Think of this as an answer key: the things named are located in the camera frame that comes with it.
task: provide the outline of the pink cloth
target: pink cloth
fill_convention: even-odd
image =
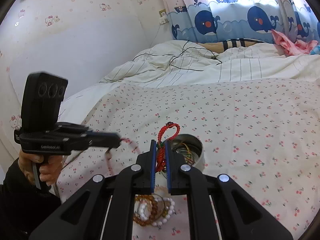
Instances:
[[[315,46],[318,45],[318,41],[309,41],[308,43],[297,40],[295,43],[289,40],[284,33],[272,31],[273,39],[275,43],[281,45],[284,48],[284,53],[288,56],[296,56],[300,54],[309,54]]]

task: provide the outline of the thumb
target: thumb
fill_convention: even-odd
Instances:
[[[29,154],[23,151],[20,151],[20,157],[31,160],[34,163],[42,163],[44,161],[43,155]]]

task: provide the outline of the silver screw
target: silver screw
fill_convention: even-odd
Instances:
[[[227,182],[227,181],[229,181],[229,176],[226,175],[226,174],[221,174],[219,176],[219,180],[222,181],[222,182]]]
[[[190,171],[191,167],[188,164],[183,164],[181,165],[180,169],[182,169],[183,171]]]
[[[134,164],[131,166],[131,170],[139,171],[139,170],[141,170],[141,166],[139,164]]]
[[[103,176],[100,175],[100,174],[94,175],[93,178],[92,178],[92,180],[93,180],[94,182],[100,182],[100,181],[103,180]]]

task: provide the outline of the hello kitty wallpaper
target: hello kitty wallpaper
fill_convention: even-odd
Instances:
[[[23,93],[16,91],[23,92],[27,73],[35,66],[49,72],[60,69],[68,73],[70,83],[88,87],[139,51],[172,39],[171,29],[159,25],[163,9],[162,0],[15,1],[0,25],[0,140],[5,144],[0,164],[4,171],[20,150],[13,130],[21,126]],[[88,75],[89,70],[96,71],[96,76]],[[83,82],[72,80],[81,72]],[[13,80],[19,77],[17,85]],[[83,88],[70,86],[70,93]]]

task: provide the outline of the whale print curtain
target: whale print curtain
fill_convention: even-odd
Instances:
[[[305,0],[164,0],[178,40],[247,38],[273,43],[271,30],[291,41],[318,40],[320,24]]]

